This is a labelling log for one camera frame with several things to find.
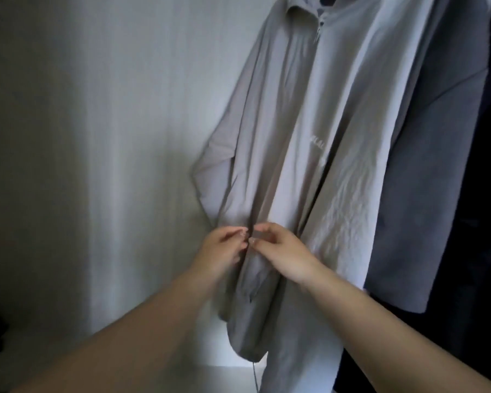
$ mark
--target hand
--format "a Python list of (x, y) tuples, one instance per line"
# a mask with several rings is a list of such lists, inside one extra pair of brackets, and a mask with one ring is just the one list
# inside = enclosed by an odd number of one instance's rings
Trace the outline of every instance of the hand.
[(242, 226), (223, 226), (213, 230), (203, 240), (192, 268), (209, 272), (218, 280), (222, 278), (227, 269), (240, 260), (238, 252), (247, 248), (247, 230)]
[(317, 268), (324, 266), (298, 237), (279, 224), (259, 223), (255, 230), (263, 232), (264, 238), (250, 238), (251, 247), (289, 280), (306, 285)]

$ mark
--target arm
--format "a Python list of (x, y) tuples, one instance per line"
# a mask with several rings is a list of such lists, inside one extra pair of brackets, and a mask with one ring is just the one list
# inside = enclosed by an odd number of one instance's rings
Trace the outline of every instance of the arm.
[(489, 380), (342, 280), (290, 231), (272, 223), (255, 230), (265, 236), (252, 247), (313, 296), (376, 391), (491, 393)]
[(134, 391), (156, 376), (195, 323), (225, 271), (247, 246), (246, 228), (223, 227), (204, 240), (193, 265), (165, 290), (107, 326), (13, 393)]

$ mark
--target forearm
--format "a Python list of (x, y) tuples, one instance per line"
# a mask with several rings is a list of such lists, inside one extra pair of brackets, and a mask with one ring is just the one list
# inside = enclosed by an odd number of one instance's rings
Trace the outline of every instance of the forearm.
[(307, 289), (379, 393), (491, 392), (491, 382), (322, 265)]
[(133, 391), (162, 369), (216, 285), (189, 270), (14, 393)]

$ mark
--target right hand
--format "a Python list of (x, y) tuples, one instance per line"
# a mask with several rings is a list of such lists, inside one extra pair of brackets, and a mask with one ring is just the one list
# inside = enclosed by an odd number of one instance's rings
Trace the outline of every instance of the right hand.
[(266, 257), (285, 278), (300, 285), (312, 278), (312, 274), (324, 265), (307, 249), (298, 237), (276, 223), (255, 225), (255, 231), (263, 238), (250, 238), (250, 246)]

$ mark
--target left hand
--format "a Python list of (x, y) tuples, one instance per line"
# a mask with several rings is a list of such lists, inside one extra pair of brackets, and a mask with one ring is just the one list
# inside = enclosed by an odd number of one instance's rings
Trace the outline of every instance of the left hand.
[(210, 272), (218, 280), (222, 278), (229, 267), (240, 260), (238, 252), (247, 248), (247, 230), (243, 226), (223, 226), (213, 230), (203, 240), (192, 268)]

